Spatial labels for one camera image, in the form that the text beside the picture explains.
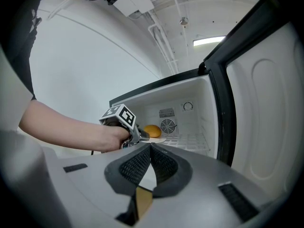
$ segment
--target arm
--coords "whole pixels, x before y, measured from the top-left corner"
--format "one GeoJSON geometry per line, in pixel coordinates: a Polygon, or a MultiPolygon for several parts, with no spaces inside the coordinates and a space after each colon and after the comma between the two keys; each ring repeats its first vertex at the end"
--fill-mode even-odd
{"type": "Polygon", "coordinates": [[[118,150],[129,133],[121,127],[85,123],[32,100],[19,127],[33,137],[73,149],[108,152],[118,150]]]}

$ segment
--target ceiling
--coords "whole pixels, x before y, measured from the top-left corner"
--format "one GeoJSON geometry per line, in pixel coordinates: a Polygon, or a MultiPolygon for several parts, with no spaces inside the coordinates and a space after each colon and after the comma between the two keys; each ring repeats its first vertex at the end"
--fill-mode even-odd
{"type": "Polygon", "coordinates": [[[258,0],[174,0],[153,2],[177,60],[178,72],[197,68],[217,43],[193,47],[193,40],[227,35],[258,0]],[[181,17],[189,19],[184,28],[181,17]]]}

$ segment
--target pipe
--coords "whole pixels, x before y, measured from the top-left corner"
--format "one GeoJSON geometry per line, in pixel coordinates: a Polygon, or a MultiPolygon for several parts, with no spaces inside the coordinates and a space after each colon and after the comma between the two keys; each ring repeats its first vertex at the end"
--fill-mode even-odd
{"type": "Polygon", "coordinates": [[[162,28],[161,24],[159,23],[157,17],[151,11],[149,11],[149,14],[150,14],[151,18],[153,19],[155,25],[157,26],[158,30],[161,33],[162,39],[164,40],[164,42],[166,44],[166,47],[168,48],[169,54],[170,54],[170,56],[172,58],[172,61],[174,62],[175,69],[176,69],[176,72],[178,74],[179,70],[178,70],[178,66],[177,66],[176,60],[175,60],[175,56],[174,56],[174,54],[172,52],[172,48],[171,48],[170,43],[168,41],[168,38],[167,38],[167,36],[165,34],[165,31],[163,30],[163,28],[162,28]]]}
{"type": "MultiPolygon", "coordinates": [[[[180,18],[182,18],[179,3],[177,2],[177,0],[174,0],[174,2],[175,2],[175,5],[176,5],[176,8],[177,8],[177,11],[179,13],[179,16],[180,16],[180,18]]],[[[182,33],[183,33],[183,37],[184,37],[184,40],[185,40],[185,46],[186,46],[188,70],[190,70],[190,66],[189,66],[189,49],[188,49],[186,30],[185,30],[184,26],[182,26],[182,33]]]]}
{"type": "Polygon", "coordinates": [[[152,35],[152,37],[155,39],[157,46],[159,47],[159,49],[160,49],[163,57],[165,58],[165,61],[167,63],[167,66],[169,67],[169,70],[170,70],[171,74],[174,75],[175,73],[173,71],[173,68],[172,68],[171,64],[169,63],[169,57],[168,57],[168,54],[167,54],[165,48],[163,47],[163,44],[161,43],[161,39],[160,39],[160,37],[157,34],[155,34],[152,31],[152,28],[154,29],[155,27],[157,27],[155,24],[149,26],[148,27],[148,31],[150,32],[150,34],[152,35]]]}

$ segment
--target black shirt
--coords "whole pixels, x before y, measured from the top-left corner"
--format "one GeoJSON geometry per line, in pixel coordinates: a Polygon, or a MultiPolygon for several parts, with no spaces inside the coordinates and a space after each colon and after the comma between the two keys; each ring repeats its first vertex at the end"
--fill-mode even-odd
{"type": "Polygon", "coordinates": [[[12,68],[33,94],[35,98],[29,56],[37,35],[37,25],[41,19],[37,18],[37,9],[41,0],[12,0],[9,8],[4,10],[2,17],[6,19],[1,45],[12,68]]]}

